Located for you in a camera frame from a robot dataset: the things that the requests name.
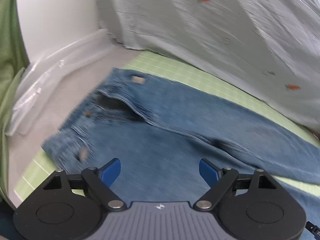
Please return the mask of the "clear plastic bag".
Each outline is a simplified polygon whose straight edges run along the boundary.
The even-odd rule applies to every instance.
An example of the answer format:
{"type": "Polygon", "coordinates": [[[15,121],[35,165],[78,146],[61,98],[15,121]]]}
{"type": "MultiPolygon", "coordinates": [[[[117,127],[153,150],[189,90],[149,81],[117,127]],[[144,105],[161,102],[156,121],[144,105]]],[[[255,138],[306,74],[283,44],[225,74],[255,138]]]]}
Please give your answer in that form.
{"type": "Polygon", "coordinates": [[[102,59],[113,48],[107,29],[99,29],[29,64],[17,87],[5,134],[27,134],[63,78],[102,59]]]}

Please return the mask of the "green satin curtain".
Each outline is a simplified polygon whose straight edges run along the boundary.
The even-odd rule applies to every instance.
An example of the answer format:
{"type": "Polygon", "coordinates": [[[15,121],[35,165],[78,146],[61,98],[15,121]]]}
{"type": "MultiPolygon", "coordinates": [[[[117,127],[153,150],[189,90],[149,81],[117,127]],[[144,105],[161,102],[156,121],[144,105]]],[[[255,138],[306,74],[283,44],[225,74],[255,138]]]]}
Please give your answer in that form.
{"type": "Polygon", "coordinates": [[[9,146],[5,130],[11,119],[14,96],[29,60],[23,44],[16,0],[1,0],[1,200],[11,205],[8,193],[9,146]]]}

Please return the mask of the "white printed carrot sheet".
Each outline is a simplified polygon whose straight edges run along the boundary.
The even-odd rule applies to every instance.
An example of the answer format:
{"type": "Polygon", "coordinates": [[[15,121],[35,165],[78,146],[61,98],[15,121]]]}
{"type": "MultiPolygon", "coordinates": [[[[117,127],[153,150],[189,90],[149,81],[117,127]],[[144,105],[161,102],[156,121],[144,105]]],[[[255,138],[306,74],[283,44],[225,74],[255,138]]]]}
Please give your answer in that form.
{"type": "Polygon", "coordinates": [[[173,55],[319,131],[319,0],[97,0],[126,48],[173,55]]]}

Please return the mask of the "green grid cutting mat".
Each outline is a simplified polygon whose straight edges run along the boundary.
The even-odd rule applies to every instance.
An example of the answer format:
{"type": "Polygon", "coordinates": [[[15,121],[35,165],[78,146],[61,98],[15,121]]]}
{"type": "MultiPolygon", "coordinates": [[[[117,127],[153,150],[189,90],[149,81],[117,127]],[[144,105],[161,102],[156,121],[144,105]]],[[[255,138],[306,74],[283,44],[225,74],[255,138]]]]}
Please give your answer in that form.
{"type": "MultiPolygon", "coordinates": [[[[188,64],[145,51],[120,67],[179,81],[201,91],[237,103],[285,127],[313,145],[319,146],[319,140],[315,135],[281,115],[264,102],[188,64]]],[[[16,206],[20,205],[55,168],[55,165],[42,150],[39,152],[35,151],[39,145],[40,142],[34,144],[34,149],[31,150],[31,159],[23,162],[26,165],[26,169],[19,177],[13,189],[11,200],[16,206]]]]}

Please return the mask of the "blue denim jeans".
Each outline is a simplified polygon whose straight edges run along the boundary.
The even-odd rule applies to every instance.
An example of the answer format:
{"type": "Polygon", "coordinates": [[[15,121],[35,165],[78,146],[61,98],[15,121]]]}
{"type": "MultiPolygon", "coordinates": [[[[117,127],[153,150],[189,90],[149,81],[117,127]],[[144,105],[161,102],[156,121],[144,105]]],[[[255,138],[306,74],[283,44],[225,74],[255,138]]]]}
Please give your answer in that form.
{"type": "Polygon", "coordinates": [[[53,239],[319,239],[319,198],[281,181],[318,185],[319,148],[179,82],[115,68],[43,149],[63,170],[53,239]],[[202,158],[222,170],[213,187],[202,158]]]}

